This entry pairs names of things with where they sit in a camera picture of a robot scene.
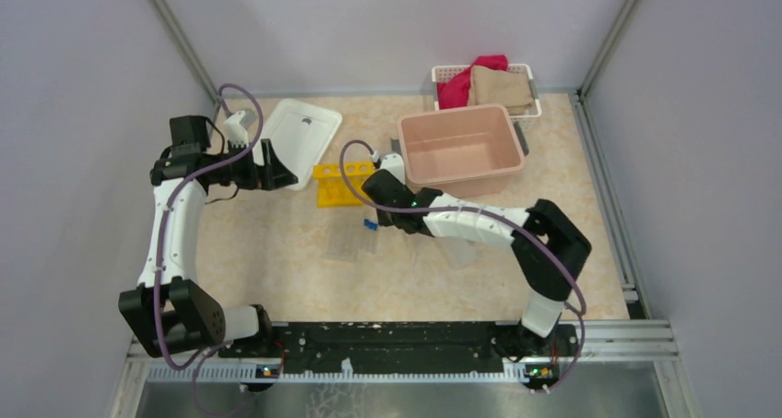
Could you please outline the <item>red cloth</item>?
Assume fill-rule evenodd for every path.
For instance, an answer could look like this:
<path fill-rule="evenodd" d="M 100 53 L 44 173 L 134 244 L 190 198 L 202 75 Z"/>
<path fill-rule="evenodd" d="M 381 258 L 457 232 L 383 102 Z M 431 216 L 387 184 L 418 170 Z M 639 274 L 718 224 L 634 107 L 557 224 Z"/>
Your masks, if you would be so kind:
<path fill-rule="evenodd" d="M 481 55 L 474 62 L 446 82 L 437 83 L 438 103 L 440 109 L 451 109 L 468 105 L 468 95 L 471 88 L 471 70 L 474 66 L 487 67 L 493 70 L 505 71 L 508 60 L 504 54 Z"/>

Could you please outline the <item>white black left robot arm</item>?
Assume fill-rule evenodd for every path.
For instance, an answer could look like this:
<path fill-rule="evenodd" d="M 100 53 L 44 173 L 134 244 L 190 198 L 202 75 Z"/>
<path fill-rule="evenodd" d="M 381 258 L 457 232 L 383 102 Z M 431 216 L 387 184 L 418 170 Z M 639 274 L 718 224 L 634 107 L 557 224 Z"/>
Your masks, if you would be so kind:
<path fill-rule="evenodd" d="M 224 308 L 196 281 L 201 215 L 213 185 L 272 191 L 297 183 L 268 138 L 249 137 L 256 113 L 242 110 L 224 122 L 222 149 L 209 152 L 213 122 L 202 115 L 170 120 L 172 142 L 150 171 L 154 224 L 148 257 L 136 287 L 122 292 L 118 308 L 153 358 L 239 340 L 255 357 L 277 343 L 262 305 Z"/>

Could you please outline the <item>yellow test tube rack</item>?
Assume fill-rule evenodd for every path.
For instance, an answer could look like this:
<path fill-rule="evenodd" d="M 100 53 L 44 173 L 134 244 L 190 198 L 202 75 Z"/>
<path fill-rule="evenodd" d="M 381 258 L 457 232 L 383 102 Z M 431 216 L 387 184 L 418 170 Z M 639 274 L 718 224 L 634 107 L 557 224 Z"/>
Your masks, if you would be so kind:
<path fill-rule="evenodd" d="M 362 197 L 367 198 L 361 186 L 374 172 L 373 164 L 369 161 L 347 162 L 345 171 L 353 188 Z M 317 182 L 316 206 L 319 209 L 362 205 L 345 184 L 338 164 L 315 165 L 313 179 Z"/>

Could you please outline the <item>white plastic tray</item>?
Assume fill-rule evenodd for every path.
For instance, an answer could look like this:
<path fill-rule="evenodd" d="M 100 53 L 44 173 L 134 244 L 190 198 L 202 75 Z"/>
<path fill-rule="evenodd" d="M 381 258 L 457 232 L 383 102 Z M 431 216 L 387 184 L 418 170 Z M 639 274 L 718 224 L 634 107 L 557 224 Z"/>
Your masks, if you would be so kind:
<path fill-rule="evenodd" d="M 295 99 L 281 100 L 264 122 L 261 142 L 271 148 L 271 161 L 285 169 L 274 173 L 272 185 L 300 191 L 309 183 L 338 131 L 342 114 Z"/>

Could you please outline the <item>beige cloth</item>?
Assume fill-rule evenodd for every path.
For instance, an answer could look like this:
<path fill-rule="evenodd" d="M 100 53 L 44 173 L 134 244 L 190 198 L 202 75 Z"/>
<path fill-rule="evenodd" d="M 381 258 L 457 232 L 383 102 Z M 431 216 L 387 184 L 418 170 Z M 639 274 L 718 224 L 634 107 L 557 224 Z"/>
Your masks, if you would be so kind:
<path fill-rule="evenodd" d="M 499 104 L 510 115 L 522 115 L 535 105 L 526 70 L 508 72 L 474 66 L 468 106 Z"/>

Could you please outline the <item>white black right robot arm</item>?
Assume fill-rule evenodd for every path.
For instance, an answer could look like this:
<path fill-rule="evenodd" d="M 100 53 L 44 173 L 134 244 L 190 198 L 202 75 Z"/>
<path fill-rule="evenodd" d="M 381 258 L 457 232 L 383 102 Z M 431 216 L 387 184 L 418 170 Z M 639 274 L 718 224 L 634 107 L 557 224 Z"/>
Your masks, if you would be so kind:
<path fill-rule="evenodd" d="M 531 289 L 520 319 L 520 345 L 531 355 L 552 347 L 554 327 L 592 252 L 589 240 L 555 203 L 539 199 L 527 209 L 482 206 L 440 189 L 414 192 L 388 170 L 374 172 L 361 190 L 383 226 L 511 253 Z"/>

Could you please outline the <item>white perforated basket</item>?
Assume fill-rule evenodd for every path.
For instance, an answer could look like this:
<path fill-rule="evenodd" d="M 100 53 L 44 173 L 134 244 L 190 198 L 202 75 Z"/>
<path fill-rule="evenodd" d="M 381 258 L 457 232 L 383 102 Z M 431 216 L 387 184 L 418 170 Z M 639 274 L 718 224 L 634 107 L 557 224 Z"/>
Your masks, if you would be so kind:
<path fill-rule="evenodd" d="M 437 110 L 499 104 L 517 122 L 542 115 L 535 78 L 527 64 L 435 66 L 431 80 Z"/>

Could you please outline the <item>pink plastic tub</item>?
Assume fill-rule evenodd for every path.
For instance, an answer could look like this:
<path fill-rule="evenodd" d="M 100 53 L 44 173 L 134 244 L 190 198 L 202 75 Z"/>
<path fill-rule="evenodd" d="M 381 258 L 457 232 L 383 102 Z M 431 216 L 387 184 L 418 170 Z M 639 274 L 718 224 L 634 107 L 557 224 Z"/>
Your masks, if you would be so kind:
<path fill-rule="evenodd" d="M 499 104 L 411 114 L 397 132 L 413 188 L 462 198 L 496 194 L 526 166 L 518 131 Z"/>

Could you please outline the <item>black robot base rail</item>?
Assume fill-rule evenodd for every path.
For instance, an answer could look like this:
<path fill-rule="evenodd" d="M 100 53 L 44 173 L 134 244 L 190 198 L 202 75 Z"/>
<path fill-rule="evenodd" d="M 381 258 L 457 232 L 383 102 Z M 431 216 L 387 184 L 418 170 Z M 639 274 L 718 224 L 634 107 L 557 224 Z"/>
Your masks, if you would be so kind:
<path fill-rule="evenodd" d="M 575 355 L 573 325 L 546 338 L 516 322 L 289 322 L 267 338 L 238 340 L 222 358 L 279 358 L 285 375 L 495 375 L 505 364 Z"/>

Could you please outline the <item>blue capped small tubes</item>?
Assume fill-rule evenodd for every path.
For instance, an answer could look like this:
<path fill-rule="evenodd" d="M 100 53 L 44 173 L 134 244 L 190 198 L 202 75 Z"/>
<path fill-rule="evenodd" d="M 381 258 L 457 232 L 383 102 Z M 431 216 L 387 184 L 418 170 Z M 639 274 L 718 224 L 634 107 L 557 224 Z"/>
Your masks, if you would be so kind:
<path fill-rule="evenodd" d="M 372 231 L 377 231 L 379 228 L 379 223 L 377 221 L 373 221 L 368 218 L 365 218 L 362 223 L 364 227 Z"/>

